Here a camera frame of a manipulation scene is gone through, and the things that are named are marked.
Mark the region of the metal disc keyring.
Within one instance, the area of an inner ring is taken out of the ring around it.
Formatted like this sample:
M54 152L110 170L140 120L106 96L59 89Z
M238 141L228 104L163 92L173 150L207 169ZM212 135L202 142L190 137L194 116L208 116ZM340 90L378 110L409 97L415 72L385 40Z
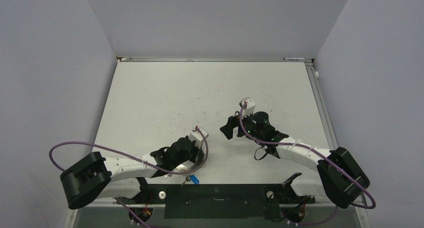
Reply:
M179 151L178 158L182 163L176 166L172 171L174 173L187 173L194 172L195 169L203 167L202 163L205 161L205 153L203 148L194 147L189 151Z

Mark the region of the key with blue tag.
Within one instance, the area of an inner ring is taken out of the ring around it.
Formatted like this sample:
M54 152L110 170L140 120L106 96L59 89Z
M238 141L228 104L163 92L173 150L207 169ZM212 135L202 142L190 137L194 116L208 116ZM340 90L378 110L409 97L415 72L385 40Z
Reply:
M195 175L191 174L191 175L188 175L184 178L184 181L182 182L182 184L180 186L182 187L182 186L189 184L189 183L193 183L194 185L199 185L200 181Z

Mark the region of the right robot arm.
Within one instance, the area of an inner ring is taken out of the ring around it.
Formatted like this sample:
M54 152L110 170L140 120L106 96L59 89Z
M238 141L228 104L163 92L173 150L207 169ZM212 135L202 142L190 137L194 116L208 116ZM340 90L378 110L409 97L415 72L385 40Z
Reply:
M219 130L230 140L234 129L237 129L237 137L254 141L267 154L293 161L317 173L316 176L295 175L282 189L287 201L314 196L328 198L342 209L376 207L375 199L367 190L371 184L369 178L346 148L332 150L305 144L278 131L264 111L245 117L236 112Z

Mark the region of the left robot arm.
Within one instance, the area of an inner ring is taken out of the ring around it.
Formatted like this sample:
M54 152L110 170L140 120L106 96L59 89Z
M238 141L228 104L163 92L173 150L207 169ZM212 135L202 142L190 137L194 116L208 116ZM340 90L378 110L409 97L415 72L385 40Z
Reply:
M143 156L120 152L121 158L110 158L99 151L90 152L60 175L68 208L77 210L109 197L143 203L149 196L146 178L185 175L189 171L179 170L178 166L188 161L202 166L206 160L202 146L206 143L205 138L190 134Z

